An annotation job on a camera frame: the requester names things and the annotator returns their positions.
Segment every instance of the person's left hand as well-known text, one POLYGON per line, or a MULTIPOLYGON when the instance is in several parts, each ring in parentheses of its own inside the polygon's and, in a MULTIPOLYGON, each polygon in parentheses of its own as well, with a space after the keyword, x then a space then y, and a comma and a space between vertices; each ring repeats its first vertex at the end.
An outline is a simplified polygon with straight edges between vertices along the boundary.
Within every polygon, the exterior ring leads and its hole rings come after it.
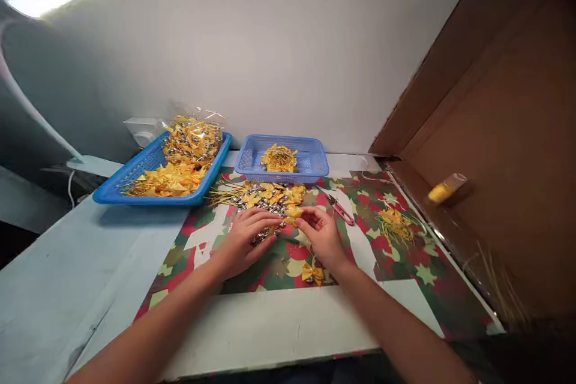
POLYGON ((275 235, 266 237, 260 244, 250 242, 264 228, 280 225, 282 218, 261 208, 251 208, 240 212, 232 221, 232 228, 214 255, 208 260, 217 264, 223 273, 223 280, 234 277, 255 263, 277 239, 275 235))

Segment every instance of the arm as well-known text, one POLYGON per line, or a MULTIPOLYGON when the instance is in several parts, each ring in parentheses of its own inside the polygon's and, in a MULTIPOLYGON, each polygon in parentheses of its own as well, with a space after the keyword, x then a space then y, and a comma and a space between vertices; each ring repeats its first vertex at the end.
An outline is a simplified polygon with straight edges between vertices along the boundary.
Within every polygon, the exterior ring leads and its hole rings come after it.
POLYGON ((296 223, 407 383, 475 382, 442 339, 348 260, 330 216, 304 207, 296 223))
POLYGON ((224 280, 246 270, 276 240, 276 236, 269 236, 252 247, 252 238, 264 228, 281 222, 281 217, 262 209, 239 213, 230 233, 208 262, 110 342, 68 383, 141 384, 158 380, 210 295, 224 280))

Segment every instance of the hand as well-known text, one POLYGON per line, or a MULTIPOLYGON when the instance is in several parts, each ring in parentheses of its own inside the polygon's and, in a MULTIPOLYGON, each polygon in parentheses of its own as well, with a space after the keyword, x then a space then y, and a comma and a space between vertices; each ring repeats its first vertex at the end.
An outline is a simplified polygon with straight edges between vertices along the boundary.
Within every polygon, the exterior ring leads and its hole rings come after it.
POLYGON ((302 207, 302 210, 302 217, 296 219, 296 224, 310 239, 322 264, 333 272, 349 263, 334 219, 318 207, 302 207))
POLYGON ((260 208, 240 212, 232 221, 232 229, 209 262, 218 264, 223 280, 234 277, 254 264, 277 239, 275 235, 266 237, 260 244, 250 242, 264 228, 280 225, 282 218, 260 208))

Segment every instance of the yellow spool of thread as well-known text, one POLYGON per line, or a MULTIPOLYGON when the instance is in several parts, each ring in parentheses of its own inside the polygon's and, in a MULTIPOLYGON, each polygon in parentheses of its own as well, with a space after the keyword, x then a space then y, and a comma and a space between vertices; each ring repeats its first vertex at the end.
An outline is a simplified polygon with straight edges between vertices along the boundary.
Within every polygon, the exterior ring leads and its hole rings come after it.
POLYGON ((450 177, 446 178, 442 183, 434 186, 434 188, 428 193, 428 198, 430 201, 440 204, 450 198, 459 187, 466 183, 466 181, 467 178, 462 174, 454 173, 450 177))

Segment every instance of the table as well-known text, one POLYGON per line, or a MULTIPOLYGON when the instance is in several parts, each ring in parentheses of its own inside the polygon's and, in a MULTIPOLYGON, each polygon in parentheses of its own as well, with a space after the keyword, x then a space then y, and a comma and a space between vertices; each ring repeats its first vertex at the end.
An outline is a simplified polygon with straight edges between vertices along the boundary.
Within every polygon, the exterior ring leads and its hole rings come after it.
MULTIPOLYGON (((224 165, 236 156, 230 151, 224 165)), ((327 157, 333 177, 380 170, 371 157, 327 157)), ((187 214, 100 206, 88 198, 3 269, 0 381, 61 382, 129 326, 187 214)), ((380 284, 443 335, 415 280, 380 284)), ((338 287, 218 296, 210 311, 168 368, 168 379, 376 347, 338 287), (302 304, 329 312, 312 319, 302 304), (248 342, 258 348, 245 349, 248 342)))

